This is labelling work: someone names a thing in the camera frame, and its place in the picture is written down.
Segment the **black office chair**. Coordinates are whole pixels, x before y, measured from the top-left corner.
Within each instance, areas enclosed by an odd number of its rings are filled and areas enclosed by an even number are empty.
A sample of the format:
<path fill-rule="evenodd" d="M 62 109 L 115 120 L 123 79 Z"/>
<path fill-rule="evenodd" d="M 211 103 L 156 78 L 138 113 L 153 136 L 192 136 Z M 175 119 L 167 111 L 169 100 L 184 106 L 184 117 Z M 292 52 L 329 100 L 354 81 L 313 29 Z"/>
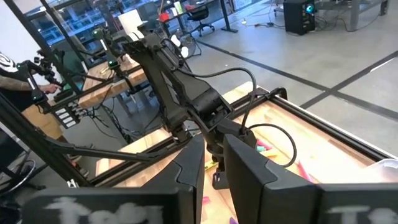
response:
<path fill-rule="evenodd" d="M 199 25 L 190 31 L 190 33 L 198 31 L 199 36 L 202 36 L 202 32 L 205 27 L 209 27 L 212 31 L 215 31 L 215 27 L 212 24 L 202 23 L 202 20 L 208 18 L 209 9 L 207 6 L 200 6 L 188 11 L 188 21 L 198 22 Z"/>

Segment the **person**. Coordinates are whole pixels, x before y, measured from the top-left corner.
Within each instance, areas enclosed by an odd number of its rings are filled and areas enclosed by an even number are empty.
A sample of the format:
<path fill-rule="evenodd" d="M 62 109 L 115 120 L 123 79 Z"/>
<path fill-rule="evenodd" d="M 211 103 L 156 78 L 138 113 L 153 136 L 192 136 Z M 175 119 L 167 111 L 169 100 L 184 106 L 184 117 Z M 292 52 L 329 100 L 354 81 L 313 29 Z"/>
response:
<path fill-rule="evenodd" d="M 41 113 L 42 108 L 32 100 L 32 89 L 26 77 L 16 68 L 17 62 L 0 51 L 0 94 L 4 95 L 21 113 Z M 58 85 L 38 84 L 47 95 L 61 89 Z"/>

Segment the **white lamp shade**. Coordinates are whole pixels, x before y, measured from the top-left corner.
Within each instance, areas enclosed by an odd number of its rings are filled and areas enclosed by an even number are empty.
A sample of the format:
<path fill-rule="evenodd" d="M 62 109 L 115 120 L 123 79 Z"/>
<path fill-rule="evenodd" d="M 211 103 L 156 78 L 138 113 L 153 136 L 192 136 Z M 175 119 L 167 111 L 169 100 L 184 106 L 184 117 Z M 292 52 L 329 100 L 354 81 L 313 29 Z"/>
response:
<path fill-rule="evenodd" d="M 138 31 L 138 27 L 143 25 L 143 21 L 137 9 L 119 15 L 118 19 L 126 34 Z"/>

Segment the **black aluminium table frame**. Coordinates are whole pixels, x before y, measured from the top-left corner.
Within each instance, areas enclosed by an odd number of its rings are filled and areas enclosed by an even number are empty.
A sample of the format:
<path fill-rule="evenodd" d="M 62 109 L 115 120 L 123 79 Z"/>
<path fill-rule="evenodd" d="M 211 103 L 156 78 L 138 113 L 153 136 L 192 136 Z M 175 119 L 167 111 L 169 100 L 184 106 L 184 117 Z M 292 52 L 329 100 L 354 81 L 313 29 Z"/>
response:
<path fill-rule="evenodd" d="M 388 155 L 380 149 L 377 149 L 349 133 L 333 127 L 332 125 L 316 118 L 309 112 L 301 109 L 297 105 L 290 103 L 287 99 L 287 92 L 284 88 L 276 88 L 275 90 L 267 91 L 258 86 L 253 86 L 252 91 L 256 92 L 256 97 L 252 103 L 252 109 L 258 107 L 262 103 L 270 101 L 373 161 L 381 161 L 388 157 Z M 0 108 L 0 122 L 2 124 L 5 124 L 62 178 L 65 180 L 73 179 L 82 186 L 114 186 L 182 149 L 192 138 L 191 137 L 186 142 L 179 142 L 170 133 L 170 137 L 167 139 L 164 139 L 145 151 L 135 154 L 92 149 L 73 144 L 65 144 L 47 137 L 10 102 L 8 102 L 4 96 L 1 95 Z M 243 116 L 244 113 L 242 111 L 242 107 L 237 106 L 233 114 L 233 121 L 236 122 L 236 118 L 246 120 Z M 68 162 L 68 154 L 78 154 L 103 159 L 116 159 L 119 161 L 119 164 L 116 167 L 103 172 L 94 179 L 87 180 Z"/>

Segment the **wooden workbench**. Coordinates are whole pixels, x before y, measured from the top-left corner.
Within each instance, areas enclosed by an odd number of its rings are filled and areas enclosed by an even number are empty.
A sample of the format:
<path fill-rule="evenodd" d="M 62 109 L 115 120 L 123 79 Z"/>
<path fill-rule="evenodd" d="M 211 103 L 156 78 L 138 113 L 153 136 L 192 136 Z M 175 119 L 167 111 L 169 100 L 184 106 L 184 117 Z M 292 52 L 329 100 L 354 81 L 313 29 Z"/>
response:
<path fill-rule="evenodd" d="M 128 79 L 132 86 L 136 86 L 146 81 L 146 75 L 143 69 L 136 62 L 125 59 L 120 61 L 120 69 L 128 73 Z M 108 64 L 103 62 L 88 70 L 88 75 L 96 78 L 104 79 L 104 82 L 87 78 L 83 85 L 83 91 L 88 92 L 82 96 L 78 104 L 82 108 L 91 108 L 102 103 L 104 100 L 116 96 L 129 89 L 128 84 L 124 80 L 114 81 L 114 72 L 108 68 Z"/>

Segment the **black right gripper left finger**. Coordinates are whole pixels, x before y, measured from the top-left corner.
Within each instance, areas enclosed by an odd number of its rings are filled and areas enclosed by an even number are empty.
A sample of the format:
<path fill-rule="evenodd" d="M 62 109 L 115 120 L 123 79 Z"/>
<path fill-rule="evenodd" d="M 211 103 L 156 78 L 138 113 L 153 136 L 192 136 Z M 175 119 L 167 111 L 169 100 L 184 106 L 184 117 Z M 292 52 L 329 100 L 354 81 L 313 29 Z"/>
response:
<path fill-rule="evenodd" d="M 205 142 L 195 136 L 141 187 L 46 189 L 21 224 L 200 224 Z"/>

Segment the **clear plastic bin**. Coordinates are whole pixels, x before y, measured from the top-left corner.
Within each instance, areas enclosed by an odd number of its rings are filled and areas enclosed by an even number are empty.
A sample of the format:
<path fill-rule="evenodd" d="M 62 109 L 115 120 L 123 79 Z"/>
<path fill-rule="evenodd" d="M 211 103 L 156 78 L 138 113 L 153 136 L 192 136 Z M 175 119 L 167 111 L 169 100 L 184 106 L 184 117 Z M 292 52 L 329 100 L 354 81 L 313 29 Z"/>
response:
<path fill-rule="evenodd" d="M 363 174 L 369 182 L 398 183 L 398 160 L 383 159 L 364 168 Z"/>

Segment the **black power strip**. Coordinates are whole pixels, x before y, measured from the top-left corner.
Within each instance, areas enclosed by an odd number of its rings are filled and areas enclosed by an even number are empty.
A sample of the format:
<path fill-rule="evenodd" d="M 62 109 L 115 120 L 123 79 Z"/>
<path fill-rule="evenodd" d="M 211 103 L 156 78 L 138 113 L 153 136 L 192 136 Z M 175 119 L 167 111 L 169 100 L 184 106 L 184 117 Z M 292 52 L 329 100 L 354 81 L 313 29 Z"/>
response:
<path fill-rule="evenodd" d="M 80 117 L 76 112 L 76 109 L 72 106 L 66 106 L 65 108 L 59 109 L 52 114 L 65 129 L 71 128 L 80 122 Z"/>

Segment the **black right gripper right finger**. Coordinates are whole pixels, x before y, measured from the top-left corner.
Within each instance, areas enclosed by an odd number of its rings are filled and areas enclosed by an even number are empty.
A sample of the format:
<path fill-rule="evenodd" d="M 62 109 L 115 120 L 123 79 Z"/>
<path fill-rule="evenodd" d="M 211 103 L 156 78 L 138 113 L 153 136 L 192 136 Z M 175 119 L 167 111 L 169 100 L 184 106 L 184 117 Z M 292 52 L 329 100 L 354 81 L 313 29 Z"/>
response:
<path fill-rule="evenodd" d="M 224 166 L 239 224 L 398 224 L 398 184 L 314 184 L 231 134 Z"/>

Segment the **black computer tower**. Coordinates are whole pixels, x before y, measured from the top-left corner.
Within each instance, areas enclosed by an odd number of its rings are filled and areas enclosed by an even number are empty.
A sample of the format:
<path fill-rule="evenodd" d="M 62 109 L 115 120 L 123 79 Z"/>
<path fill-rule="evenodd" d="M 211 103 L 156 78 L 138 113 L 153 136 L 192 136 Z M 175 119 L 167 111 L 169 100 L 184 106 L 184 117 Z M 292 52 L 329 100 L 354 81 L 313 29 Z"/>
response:
<path fill-rule="evenodd" d="M 304 35 L 315 30 L 314 0 L 285 0 L 283 10 L 286 32 Z"/>

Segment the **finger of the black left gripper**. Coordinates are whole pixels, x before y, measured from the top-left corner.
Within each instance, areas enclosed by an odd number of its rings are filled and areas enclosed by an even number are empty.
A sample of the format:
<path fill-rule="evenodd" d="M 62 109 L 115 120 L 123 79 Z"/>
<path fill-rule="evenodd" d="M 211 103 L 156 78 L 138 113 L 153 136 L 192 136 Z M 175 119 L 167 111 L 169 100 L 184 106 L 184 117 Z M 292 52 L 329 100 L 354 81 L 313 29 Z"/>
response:
<path fill-rule="evenodd" d="M 212 177 L 212 186 L 215 190 L 229 189 L 224 162 L 218 164 Z"/>

